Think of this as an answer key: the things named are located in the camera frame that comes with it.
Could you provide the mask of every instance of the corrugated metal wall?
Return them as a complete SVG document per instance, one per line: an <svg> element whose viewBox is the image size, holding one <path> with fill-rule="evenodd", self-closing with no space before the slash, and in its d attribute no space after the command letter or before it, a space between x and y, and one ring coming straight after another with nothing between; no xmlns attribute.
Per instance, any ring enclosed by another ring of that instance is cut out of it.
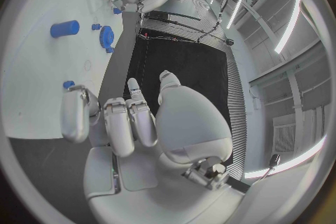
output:
<svg viewBox="0 0 336 224"><path fill-rule="evenodd" d="M171 21L177 21L182 24L192 26L194 28L209 31L215 25L217 18L205 0L193 0L195 7L201 18L200 21L190 18L170 15ZM145 19L142 28L166 32L188 38L196 41L202 33L199 31L191 30L184 26L179 26L167 22L155 21ZM222 40L226 40L226 35L222 27L219 27L212 33ZM246 153L246 112L245 101L242 92L240 76L230 46L226 45L224 41L213 36L206 36L201 39L201 43L212 46L226 53L227 57L227 72L228 72L228 109L230 112L231 127L232 127L232 140L234 145L234 162L227 169L230 175L241 180L242 172L244 169L245 153Z"/></svg>

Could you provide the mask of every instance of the blue object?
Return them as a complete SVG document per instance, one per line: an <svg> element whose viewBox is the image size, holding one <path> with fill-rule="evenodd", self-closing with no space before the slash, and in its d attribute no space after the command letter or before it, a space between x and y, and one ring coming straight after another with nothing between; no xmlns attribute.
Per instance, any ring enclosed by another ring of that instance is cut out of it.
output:
<svg viewBox="0 0 336 224"><path fill-rule="evenodd" d="M63 87L66 89L70 88L71 86L74 86L74 82L72 80L68 80L63 83Z"/></svg>
<svg viewBox="0 0 336 224"><path fill-rule="evenodd" d="M111 47L111 44L114 40L114 33L110 26L104 26L100 30L99 41L100 45L104 49L108 49Z"/></svg>
<svg viewBox="0 0 336 224"><path fill-rule="evenodd" d="M114 53L114 48L107 48L106 53Z"/></svg>
<svg viewBox="0 0 336 224"><path fill-rule="evenodd" d="M61 24L54 24L50 28L50 34L53 38L59 38L60 36L75 35L80 30L80 24L78 21L66 21Z"/></svg>
<svg viewBox="0 0 336 224"><path fill-rule="evenodd" d="M113 8L113 13L114 14L120 14L120 13L122 13L122 11L115 7L115 8Z"/></svg>
<svg viewBox="0 0 336 224"><path fill-rule="evenodd" d="M100 24L92 24L91 28L93 30L100 30L100 28L102 28L102 26Z"/></svg>

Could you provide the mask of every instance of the floor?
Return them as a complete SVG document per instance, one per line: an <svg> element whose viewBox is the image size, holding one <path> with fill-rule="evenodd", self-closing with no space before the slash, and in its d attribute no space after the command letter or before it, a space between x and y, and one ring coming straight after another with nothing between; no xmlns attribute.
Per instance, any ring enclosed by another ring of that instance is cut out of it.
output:
<svg viewBox="0 0 336 224"><path fill-rule="evenodd" d="M101 85L99 99L102 104L109 98L123 95L135 44L139 15L123 13L122 16L124 31ZM81 144L70 144L64 139L11 139L11 145L29 179L49 203L77 224L97 223L83 192L84 166L91 149L88 139ZM8 217L11 223L23 223L15 216Z"/></svg>

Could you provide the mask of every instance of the black floor mat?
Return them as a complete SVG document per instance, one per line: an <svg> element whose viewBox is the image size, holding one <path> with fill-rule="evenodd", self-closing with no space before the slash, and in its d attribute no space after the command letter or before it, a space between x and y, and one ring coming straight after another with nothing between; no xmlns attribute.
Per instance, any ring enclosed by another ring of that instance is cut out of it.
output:
<svg viewBox="0 0 336 224"><path fill-rule="evenodd" d="M181 39L147 29L142 29L141 33L147 33L148 36L169 36ZM231 129L227 107L227 63L224 52L204 44L137 38L128 68L125 99L129 96L127 81L134 77L153 115L156 115L159 107L157 102L160 90L159 75L164 70L174 73L182 85L208 98L224 116ZM230 165L232 162L231 155L225 165Z"/></svg>

